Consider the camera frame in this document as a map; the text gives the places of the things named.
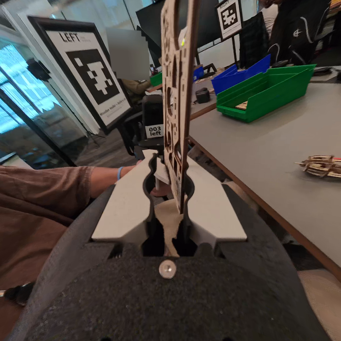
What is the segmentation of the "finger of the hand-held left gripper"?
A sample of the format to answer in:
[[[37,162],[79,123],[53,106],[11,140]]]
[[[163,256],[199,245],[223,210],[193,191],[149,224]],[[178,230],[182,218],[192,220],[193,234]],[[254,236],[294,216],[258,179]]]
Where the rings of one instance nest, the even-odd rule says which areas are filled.
[[[161,183],[170,185],[168,169],[165,166],[165,164],[161,161],[160,157],[156,158],[156,171],[154,173],[154,176],[156,190],[160,190]]]

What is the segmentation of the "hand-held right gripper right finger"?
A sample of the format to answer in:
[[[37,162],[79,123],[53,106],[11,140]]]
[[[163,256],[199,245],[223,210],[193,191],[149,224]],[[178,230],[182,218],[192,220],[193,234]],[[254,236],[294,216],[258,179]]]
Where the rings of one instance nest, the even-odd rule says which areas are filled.
[[[187,158],[183,219],[172,243],[179,256],[193,256],[201,244],[246,242],[247,235],[225,191],[226,186]]]

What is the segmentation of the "wooden model parts sheet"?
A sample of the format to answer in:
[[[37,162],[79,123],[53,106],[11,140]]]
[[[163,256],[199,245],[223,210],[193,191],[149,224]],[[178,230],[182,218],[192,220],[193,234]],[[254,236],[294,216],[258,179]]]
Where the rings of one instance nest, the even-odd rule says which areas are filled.
[[[178,212],[183,214],[188,135],[200,1],[188,1],[185,42],[179,44],[180,1],[167,0],[161,11],[164,164]]]

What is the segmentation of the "person's left forearm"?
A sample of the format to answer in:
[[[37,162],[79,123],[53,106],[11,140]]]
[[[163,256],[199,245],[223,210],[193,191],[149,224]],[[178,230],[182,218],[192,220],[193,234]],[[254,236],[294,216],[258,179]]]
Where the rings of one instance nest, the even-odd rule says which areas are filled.
[[[1,209],[68,225],[91,199],[116,182],[117,168],[81,166],[35,170],[1,166]]]

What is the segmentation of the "assembled wooden model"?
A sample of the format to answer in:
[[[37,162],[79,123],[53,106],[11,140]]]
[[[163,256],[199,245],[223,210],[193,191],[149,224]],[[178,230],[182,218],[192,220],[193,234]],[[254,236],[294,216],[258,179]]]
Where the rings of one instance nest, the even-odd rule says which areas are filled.
[[[305,173],[324,178],[324,177],[341,177],[341,158],[333,155],[310,156],[308,159],[295,163],[303,168]]]

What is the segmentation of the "person's left hand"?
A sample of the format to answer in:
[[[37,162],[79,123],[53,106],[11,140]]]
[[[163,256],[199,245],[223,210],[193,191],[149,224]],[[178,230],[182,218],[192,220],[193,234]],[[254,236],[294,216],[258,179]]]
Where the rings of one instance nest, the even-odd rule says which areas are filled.
[[[121,172],[121,178],[124,177],[131,170],[133,170],[141,162],[142,160],[138,160],[135,165],[125,166]],[[156,188],[154,188],[150,194],[153,195],[154,197],[165,197],[165,196],[168,196],[170,193],[171,193],[171,186],[161,183],[160,190],[156,190]]]

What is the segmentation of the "small black device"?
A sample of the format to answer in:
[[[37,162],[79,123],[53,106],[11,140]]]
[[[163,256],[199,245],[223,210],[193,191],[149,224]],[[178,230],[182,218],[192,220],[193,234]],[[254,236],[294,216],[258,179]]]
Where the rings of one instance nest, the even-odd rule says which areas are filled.
[[[203,87],[203,88],[200,88],[199,90],[197,90],[195,92],[195,96],[196,96],[195,102],[198,104],[210,102],[210,92],[209,92],[208,88],[206,88],[206,87]]]

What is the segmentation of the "large framed tag sign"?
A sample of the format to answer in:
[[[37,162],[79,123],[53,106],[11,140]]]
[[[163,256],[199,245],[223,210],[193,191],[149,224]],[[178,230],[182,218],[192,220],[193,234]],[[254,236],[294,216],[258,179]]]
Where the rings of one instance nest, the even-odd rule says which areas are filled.
[[[95,23],[28,16],[36,33],[105,135],[132,111]]]

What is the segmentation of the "large blue plastic bin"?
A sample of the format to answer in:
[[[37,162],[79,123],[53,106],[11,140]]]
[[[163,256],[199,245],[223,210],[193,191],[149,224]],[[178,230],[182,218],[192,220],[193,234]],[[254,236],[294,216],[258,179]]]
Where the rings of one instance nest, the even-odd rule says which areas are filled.
[[[270,60],[271,55],[268,54],[248,69],[239,71],[236,65],[229,67],[211,80],[215,94],[217,95],[259,73],[266,73],[270,67]]]

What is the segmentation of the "black monitor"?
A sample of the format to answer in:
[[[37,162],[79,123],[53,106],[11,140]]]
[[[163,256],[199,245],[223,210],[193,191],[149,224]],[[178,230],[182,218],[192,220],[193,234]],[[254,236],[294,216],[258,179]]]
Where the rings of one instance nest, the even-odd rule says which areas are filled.
[[[156,67],[160,66],[161,57],[161,11],[165,1],[156,1],[136,12],[139,20],[137,29],[145,33],[148,49]],[[197,48],[220,38],[220,25],[217,17],[217,0],[200,2]]]

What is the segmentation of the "person's brown shirt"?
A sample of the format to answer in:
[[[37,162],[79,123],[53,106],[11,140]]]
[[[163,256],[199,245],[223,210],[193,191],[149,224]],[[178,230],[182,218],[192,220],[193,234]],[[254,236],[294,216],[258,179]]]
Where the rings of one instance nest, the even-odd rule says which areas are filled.
[[[86,206],[71,195],[1,194],[1,289],[34,282],[66,228]]]

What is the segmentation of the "large green plastic bin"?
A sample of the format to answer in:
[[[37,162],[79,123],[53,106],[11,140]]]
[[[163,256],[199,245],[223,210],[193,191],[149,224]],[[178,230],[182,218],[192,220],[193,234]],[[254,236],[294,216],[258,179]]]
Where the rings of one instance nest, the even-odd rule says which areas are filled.
[[[271,68],[217,94],[216,109],[224,116],[250,123],[302,97],[316,64]],[[246,110],[235,106],[248,101]]]

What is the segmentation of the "glass door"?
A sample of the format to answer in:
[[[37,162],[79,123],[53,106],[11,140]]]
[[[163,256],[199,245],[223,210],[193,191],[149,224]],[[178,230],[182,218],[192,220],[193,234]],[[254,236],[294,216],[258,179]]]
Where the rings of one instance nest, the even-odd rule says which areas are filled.
[[[56,90],[28,70],[36,61],[19,33],[1,22],[1,153],[16,153],[35,169],[80,166],[88,136]]]

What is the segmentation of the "person's beige trousers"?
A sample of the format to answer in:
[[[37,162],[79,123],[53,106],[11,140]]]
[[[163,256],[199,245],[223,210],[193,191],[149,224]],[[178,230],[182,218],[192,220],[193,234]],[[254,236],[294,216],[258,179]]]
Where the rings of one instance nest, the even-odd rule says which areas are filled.
[[[164,225],[165,255],[178,257],[172,238],[176,237],[182,215],[176,209],[172,196],[156,197],[156,216]],[[336,277],[324,269],[303,246],[283,244],[290,257],[308,301],[318,320],[332,340],[341,340],[341,284]]]

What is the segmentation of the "storage shelf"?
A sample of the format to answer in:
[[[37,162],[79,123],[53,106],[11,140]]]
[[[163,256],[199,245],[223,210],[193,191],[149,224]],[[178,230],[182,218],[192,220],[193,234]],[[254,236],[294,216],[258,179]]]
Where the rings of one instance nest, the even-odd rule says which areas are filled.
[[[333,0],[315,37],[316,49],[314,56],[329,49],[340,47],[341,44],[341,1]]]

